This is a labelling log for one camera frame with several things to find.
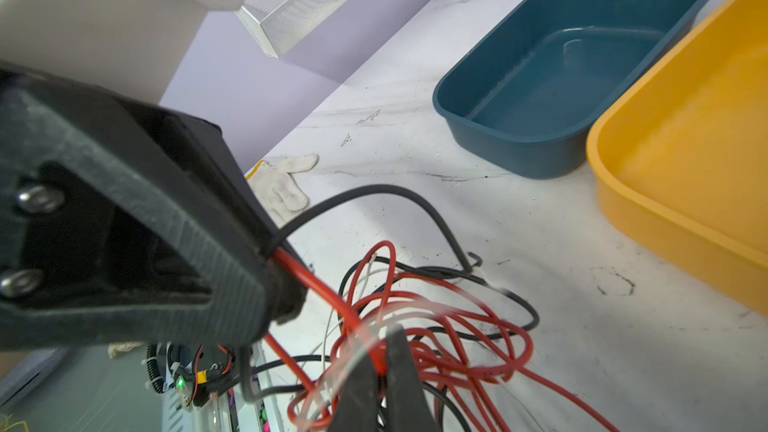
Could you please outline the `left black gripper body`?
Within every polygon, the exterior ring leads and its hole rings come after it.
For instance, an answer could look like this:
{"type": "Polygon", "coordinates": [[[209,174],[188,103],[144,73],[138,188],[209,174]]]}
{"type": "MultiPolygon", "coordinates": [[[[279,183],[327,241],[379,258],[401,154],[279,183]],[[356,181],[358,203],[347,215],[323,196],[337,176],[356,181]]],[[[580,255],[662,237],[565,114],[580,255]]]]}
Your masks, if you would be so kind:
{"type": "Polygon", "coordinates": [[[218,126],[1,68],[1,347],[259,341],[307,297],[218,126]]]}

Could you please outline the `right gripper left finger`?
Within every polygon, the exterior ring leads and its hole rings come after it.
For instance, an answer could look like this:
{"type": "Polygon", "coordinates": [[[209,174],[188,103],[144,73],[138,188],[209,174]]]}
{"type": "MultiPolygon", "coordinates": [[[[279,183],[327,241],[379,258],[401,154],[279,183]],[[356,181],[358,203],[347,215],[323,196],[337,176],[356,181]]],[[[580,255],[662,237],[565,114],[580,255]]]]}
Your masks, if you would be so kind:
{"type": "Polygon", "coordinates": [[[378,372],[368,352],[363,352],[339,394],[329,432],[372,432],[378,430],[378,372]]]}

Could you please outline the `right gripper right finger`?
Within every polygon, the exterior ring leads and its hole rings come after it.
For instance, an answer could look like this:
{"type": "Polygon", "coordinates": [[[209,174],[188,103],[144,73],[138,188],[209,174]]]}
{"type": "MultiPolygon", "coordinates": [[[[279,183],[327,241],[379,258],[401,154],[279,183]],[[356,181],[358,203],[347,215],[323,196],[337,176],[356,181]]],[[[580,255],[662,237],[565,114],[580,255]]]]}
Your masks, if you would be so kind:
{"type": "Polygon", "coordinates": [[[387,363],[385,430],[439,431],[427,405],[418,368],[402,326],[394,325],[387,329],[385,349],[387,363]]]}

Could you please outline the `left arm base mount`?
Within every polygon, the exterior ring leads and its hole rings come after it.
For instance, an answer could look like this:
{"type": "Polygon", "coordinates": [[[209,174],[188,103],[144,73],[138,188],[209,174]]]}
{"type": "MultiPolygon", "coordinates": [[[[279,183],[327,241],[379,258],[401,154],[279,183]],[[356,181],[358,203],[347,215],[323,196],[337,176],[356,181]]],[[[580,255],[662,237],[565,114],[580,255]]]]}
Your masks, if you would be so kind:
{"type": "Polygon", "coordinates": [[[178,393],[182,406],[202,408],[212,397],[229,393],[240,380],[238,357],[225,345],[149,344],[142,361],[146,387],[162,395],[178,393]]]}

